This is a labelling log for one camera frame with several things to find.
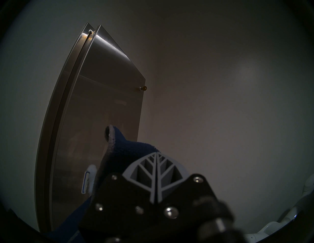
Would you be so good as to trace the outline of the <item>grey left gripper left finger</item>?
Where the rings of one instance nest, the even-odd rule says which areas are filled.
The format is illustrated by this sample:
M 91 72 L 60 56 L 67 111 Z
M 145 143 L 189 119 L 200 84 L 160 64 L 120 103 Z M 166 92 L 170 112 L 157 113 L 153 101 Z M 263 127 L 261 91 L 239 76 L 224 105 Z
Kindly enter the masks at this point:
M 144 189 L 149 193 L 149 202 L 155 204 L 157 175 L 157 152 L 145 155 L 123 172 L 122 176 L 134 185 Z

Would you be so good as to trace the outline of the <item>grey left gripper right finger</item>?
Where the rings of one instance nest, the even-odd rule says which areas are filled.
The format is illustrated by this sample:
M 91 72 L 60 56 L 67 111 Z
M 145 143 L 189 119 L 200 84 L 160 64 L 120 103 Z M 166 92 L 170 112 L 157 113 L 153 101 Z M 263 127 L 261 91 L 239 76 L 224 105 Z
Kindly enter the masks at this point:
M 157 152 L 157 202 L 161 203 L 189 178 L 189 172 L 176 160 Z

